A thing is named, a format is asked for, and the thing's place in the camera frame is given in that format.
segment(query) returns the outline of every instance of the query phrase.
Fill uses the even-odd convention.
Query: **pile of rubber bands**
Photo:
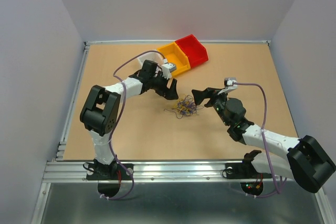
[[[197,115],[197,110],[202,109],[203,106],[197,106],[194,102],[194,98],[191,95],[185,95],[184,98],[178,99],[170,109],[164,109],[170,112],[174,112],[177,119],[181,119],[184,116]]]

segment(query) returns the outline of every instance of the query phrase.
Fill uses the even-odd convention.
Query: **purple string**
[[[271,158],[269,156],[268,143],[266,141],[265,133],[264,133],[265,124],[266,124],[266,116],[267,116],[267,99],[266,99],[265,91],[264,91],[264,89],[259,84],[256,84],[256,83],[234,82],[233,84],[243,85],[243,86],[257,86],[261,90],[261,92],[263,94],[262,96],[264,97],[264,106],[265,106],[265,109],[264,109],[264,120],[262,121],[263,123],[262,123],[262,126],[261,126],[261,135],[262,135],[262,139],[263,139],[263,142],[264,142],[264,147],[265,147],[265,152],[266,152],[266,156],[267,156],[267,161],[268,161],[269,169],[271,170],[271,175],[272,175],[273,183],[274,183],[274,186],[275,186],[275,191],[273,191],[273,192],[271,192],[271,193],[269,193],[267,195],[257,196],[257,197],[258,198],[266,198],[266,197],[274,195],[275,193],[281,194],[282,188],[283,188],[284,184],[286,183],[287,178],[285,178],[284,182],[282,182],[282,177],[280,177],[280,188],[279,188],[277,180],[275,178],[275,173],[274,173],[274,168],[272,166]]]
[[[160,54],[160,55],[162,56],[163,59],[165,59],[165,56],[164,56],[161,52],[159,52],[159,51],[155,51],[155,50],[149,50],[149,51],[146,51],[146,52],[142,52],[141,54],[139,54],[139,55],[137,55],[137,56],[134,56],[134,57],[131,58],[130,60],[126,61],[124,64],[122,64],[120,67],[118,67],[118,68],[114,71],[114,73],[113,73],[113,77],[117,78],[117,79],[121,82],[121,84],[122,84],[122,86],[123,86],[123,88],[124,88],[124,94],[123,94],[122,106],[121,106],[121,110],[120,110],[119,116],[118,116],[117,121],[116,121],[116,123],[115,123],[115,125],[114,125],[114,128],[113,128],[113,130],[111,131],[110,136],[109,136],[109,146],[110,146],[110,150],[111,150],[111,153],[112,153],[112,155],[113,155],[115,161],[121,166],[121,168],[123,168],[123,169],[125,170],[125,172],[126,172],[128,175],[130,175],[131,180],[132,180],[132,186],[131,186],[130,190],[129,190],[127,193],[125,193],[124,195],[122,195],[122,196],[120,196],[120,197],[117,197],[117,198],[109,198],[109,197],[106,197],[106,196],[104,196],[104,195],[101,195],[101,197],[103,197],[103,198],[105,198],[105,199],[108,199],[108,200],[122,199],[122,198],[126,197],[128,194],[130,194],[130,192],[131,192],[131,191],[133,190],[133,188],[134,188],[134,177],[133,177],[133,174],[132,174],[132,173],[131,173],[131,172],[130,172],[130,171],[129,171],[129,170],[128,170],[122,163],[121,163],[121,161],[117,158],[117,155],[114,153],[113,146],[112,146],[112,135],[113,135],[115,129],[117,128],[118,123],[119,123],[120,118],[121,118],[121,115],[122,115],[122,113],[123,113],[123,111],[124,111],[125,103],[126,103],[126,92],[127,92],[127,88],[126,88],[125,83],[124,83],[123,80],[122,80],[119,76],[117,76],[116,74],[117,74],[117,72],[118,72],[122,67],[124,67],[126,64],[130,63],[132,60],[134,60],[134,59],[136,59],[136,58],[138,58],[138,57],[140,57],[140,56],[142,56],[142,55],[145,55],[145,54],[147,54],[147,53],[149,53],[149,52],[156,52],[157,54]]]

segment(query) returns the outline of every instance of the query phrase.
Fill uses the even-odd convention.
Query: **wooden table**
[[[109,86],[118,81],[113,71],[131,57],[162,45],[92,45],[79,88],[74,116],[70,125],[64,160],[94,158],[93,143],[79,121],[79,114],[91,87]],[[177,92],[191,94],[192,89],[222,88],[225,77],[239,82],[255,82],[266,92],[268,114],[266,128],[279,134],[296,136],[275,66],[265,44],[204,44],[209,61],[177,76]],[[135,60],[120,70],[126,78],[139,69]],[[243,102],[246,118],[261,125],[264,101],[256,87],[240,86],[231,92]],[[127,99],[123,117],[113,136],[113,147],[120,159],[216,159],[242,158],[256,148],[234,142],[227,127],[212,108],[198,115],[177,119],[168,101],[150,90]]]

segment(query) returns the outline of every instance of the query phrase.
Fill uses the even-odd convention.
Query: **wall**
[[[295,0],[271,53],[300,136],[312,135],[336,162],[336,0]],[[336,175],[325,189],[336,211]]]
[[[63,0],[84,41],[271,39],[293,0]]]
[[[0,0],[0,222],[29,223],[83,52],[61,0]]]

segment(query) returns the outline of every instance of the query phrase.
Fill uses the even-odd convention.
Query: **purple cable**
[[[274,168],[272,166],[271,158],[269,156],[268,143],[266,141],[265,133],[264,133],[265,124],[266,124],[266,115],[267,115],[267,99],[266,99],[265,91],[264,91],[264,89],[259,84],[256,84],[256,83],[234,82],[233,84],[243,85],[243,86],[257,86],[261,90],[261,92],[263,94],[262,96],[264,97],[265,109],[264,109],[264,120],[263,120],[263,123],[262,123],[262,126],[261,126],[261,135],[262,135],[262,139],[263,139],[263,142],[264,142],[264,147],[265,147],[265,152],[266,152],[266,156],[267,156],[267,161],[268,161],[269,169],[271,170],[271,175],[272,175],[273,183],[274,183],[274,186],[275,186],[276,190],[273,191],[270,194],[263,195],[263,196],[258,196],[258,198],[266,198],[266,197],[269,197],[271,195],[274,195],[275,193],[281,194],[281,190],[282,190],[285,182],[287,181],[287,178],[285,178],[284,182],[282,183],[282,177],[280,177],[280,188],[279,188],[277,180],[275,178],[275,173],[274,173]]]
[[[111,131],[111,134],[110,134],[110,136],[109,136],[109,146],[110,146],[110,150],[111,150],[111,153],[112,153],[112,155],[113,155],[115,161],[121,166],[121,168],[123,168],[123,169],[125,170],[125,172],[126,172],[128,175],[130,175],[130,177],[131,177],[131,179],[132,179],[132,186],[131,186],[130,190],[129,190],[127,193],[125,193],[124,195],[122,195],[122,196],[120,196],[120,197],[117,197],[117,198],[109,198],[109,197],[106,197],[106,196],[104,196],[104,195],[101,195],[102,197],[104,197],[105,199],[108,199],[108,200],[122,199],[122,198],[126,197],[128,194],[130,194],[130,192],[131,192],[131,191],[133,190],[133,188],[134,188],[134,178],[133,178],[133,174],[130,173],[130,171],[128,171],[127,168],[126,168],[126,167],[120,162],[120,160],[117,158],[117,155],[114,153],[113,146],[112,146],[112,135],[113,135],[115,129],[117,128],[118,123],[119,123],[120,118],[121,118],[121,115],[122,115],[122,113],[123,113],[123,111],[124,111],[125,103],[126,103],[126,92],[127,92],[127,90],[126,90],[127,88],[126,88],[125,83],[123,83],[123,80],[122,80],[120,77],[118,77],[116,74],[117,74],[117,72],[118,72],[122,67],[124,67],[126,64],[130,63],[132,60],[134,60],[134,59],[136,59],[136,58],[138,58],[138,57],[140,57],[140,56],[142,56],[142,55],[145,55],[145,54],[147,54],[147,53],[149,53],[149,52],[156,52],[157,54],[160,54],[160,55],[162,56],[163,59],[165,59],[165,56],[164,56],[161,52],[159,52],[159,51],[155,51],[155,50],[149,50],[149,51],[146,51],[146,52],[142,52],[141,54],[139,54],[139,55],[137,55],[137,56],[131,58],[131,59],[128,60],[128,61],[126,61],[124,64],[122,64],[120,67],[118,67],[118,68],[114,71],[114,73],[113,73],[113,77],[117,78],[117,79],[121,82],[121,84],[122,84],[122,86],[123,86],[123,88],[124,88],[124,94],[123,94],[122,106],[121,106],[121,110],[120,110],[119,116],[118,116],[117,121],[116,121],[116,123],[115,123],[115,125],[114,125],[114,128],[113,128],[113,130]]]

